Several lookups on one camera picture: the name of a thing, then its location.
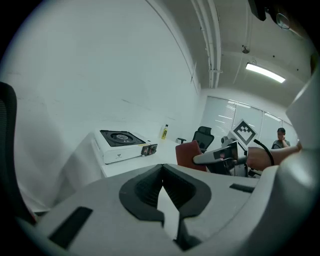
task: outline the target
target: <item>fluorescent ceiling light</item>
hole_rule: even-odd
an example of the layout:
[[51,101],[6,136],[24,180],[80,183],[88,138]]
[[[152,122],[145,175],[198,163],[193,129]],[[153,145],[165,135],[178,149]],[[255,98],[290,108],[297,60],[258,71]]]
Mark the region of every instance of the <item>fluorescent ceiling light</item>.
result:
[[228,118],[228,119],[231,119],[231,120],[232,120],[232,118],[230,118],[230,117],[226,117],[226,116],[223,116],[223,115],[219,115],[219,117],[222,117],[222,118]]
[[264,113],[267,117],[270,117],[270,118],[273,118],[274,120],[277,120],[278,122],[279,121],[281,121],[281,119],[280,118],[277,118],[277,117],[275,117],[275,116],[273,116],[273,115],[271,115],[271,114],[269,114],[269,113]]
[[235,102],[236,104],[237,104],[237,103],[241,103],[241,104],[244,104],[244,105],[250,106],[250,105],[249,105],[249,104],[247,104],[247,103],[243,103],[243,102],[241,102],[241,101],[237,101],[237,100],[234,100],[234,99],[228,99],[228,101]]
[[215,126],[215,127],[220,128],[223,133],[226,133],[225,129],[223,129],[222,127],[220,127],[220,126]]
[[233,110],[233,111],[236,109],[235,107],[230,106],[230,105],[226,105],[226,108],[231,109],[231,110]]
[[247,63],[246,64],[246,67],[245,67],[247,70],[251,70],[251,71],[254,71],[254,72],[257,72],[259,74],[262,74],[262,75],[265,75],[267,77],[270,77],[276,81],[278,81],[279,83],[283,83],[286,79],[284,79],[282,76],[280,75],[277,75],[263,67],[260,67],[260,66],[257,66],[257,65],[253,65],[251,63]]
[[249,105],[241,104],[241,103],[234,102],[234,101],[228,101],[228,103],[235,104],[235,105],[238,105],[238,106],[241,106],[241,107],[245,107],[247,109],[251,108],[251,106],[249,106]]

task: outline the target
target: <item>white wall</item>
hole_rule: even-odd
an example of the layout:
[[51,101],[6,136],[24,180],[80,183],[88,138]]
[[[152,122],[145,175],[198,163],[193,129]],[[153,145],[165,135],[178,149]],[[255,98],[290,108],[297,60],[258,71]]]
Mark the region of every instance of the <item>white wall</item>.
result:
[[100,178],[85,151],[72,155],[96,127],[155,137],[169,124],[168,139],[193,136],[199,95],[175,38],[144,0],[47,2],[0,67],[18,98],[17,178],[40,205],[52,206],[64,176],[80,167],[73,188]]

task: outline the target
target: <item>black chair backrest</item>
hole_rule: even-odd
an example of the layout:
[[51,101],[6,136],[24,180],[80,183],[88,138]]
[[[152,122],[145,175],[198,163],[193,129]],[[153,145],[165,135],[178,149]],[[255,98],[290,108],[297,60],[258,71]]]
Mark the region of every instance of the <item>black chair backrest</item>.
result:
[[200,126],[198,128],[198,132],[202,132],[204,134],[211,134],[211,128],[210,127],[205,127],[205,126]]
[[17,97],[14,89],[0,82],[0,185],[15,216],[31,223],[35,219],[29,212],[18,187],[15,162],[14,138],[17,115]]
[[198,145],[202,150],[206,150],[210,144],[214,141],[215,139],[215,136],[211,135],[211,134],[206,134],[204,132],[201,132],[201,131],[196,131],[194,133],[194,136],[193,136],[193,141],[196,140],[198,142]]

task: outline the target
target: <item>white table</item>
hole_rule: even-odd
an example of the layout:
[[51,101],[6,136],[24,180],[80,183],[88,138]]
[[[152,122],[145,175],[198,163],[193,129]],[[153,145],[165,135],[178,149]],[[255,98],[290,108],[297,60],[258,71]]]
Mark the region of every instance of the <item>white table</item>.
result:
[[[148,156],[137,156],[119,162],[105,164],[98,154],[94,142],[91,142],[95,157],[100,165],[102,177],[123,174],[138,168],[157,165],[157,164],[177,164],[176,146],[179,145],[169,139],[151,138],[151,141],[158,144],[156,153]],[[162,187],[158,196],[157,209],[163,212],[165,217],[164,230],[171,239],[177,236],[179,224],[179,211],[171,201],[166,190]]]
[[99,157],[97,149],[93,146],[93,151],[100,165],[102,177],[111,177],[123,174],[138,168],[157,165],[157,164],[177,164],[176,146],[178,143],[169,139],[151,138],[152,142],[158,144],[156,153],[147,156],[137,156],[119,162],[105,164]]

